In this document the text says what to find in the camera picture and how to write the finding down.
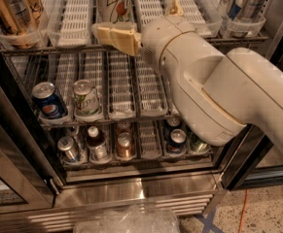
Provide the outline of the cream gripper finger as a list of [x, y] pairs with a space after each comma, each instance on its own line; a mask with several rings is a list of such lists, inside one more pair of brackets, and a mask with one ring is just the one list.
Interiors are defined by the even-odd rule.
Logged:
[[166, 5], [165, 14], [167, 16], [182, 17], [184, 15], [184, 11], [179, 0], [169, 0]]
[[100, 22], [91, 27], [92, 34], [102, 45], [136, 56], [140, 51], [141, 34], [133, 22]]

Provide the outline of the white rounded gripper body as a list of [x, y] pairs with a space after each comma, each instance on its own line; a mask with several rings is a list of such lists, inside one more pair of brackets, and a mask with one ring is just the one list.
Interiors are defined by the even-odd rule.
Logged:
[[142, 30], [141, 55], [154, 70], [160, 69], [163, 51], [175, 39], [196, 35], [194, 27], [180, 16], [158, 17], [148, 23]]

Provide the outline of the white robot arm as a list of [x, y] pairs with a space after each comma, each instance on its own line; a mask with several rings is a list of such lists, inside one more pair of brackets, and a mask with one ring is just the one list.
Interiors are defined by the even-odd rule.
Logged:
[[162, 74], [180, 116], [204, 142], [222, 146], [254, 124], [283, 154], [283, 72], [261, 55], [245, 48], [221, 53], [179, 13], [157, 17], [141, 32], [130, 22], [91, 30], [99, 43], [141, 55]]

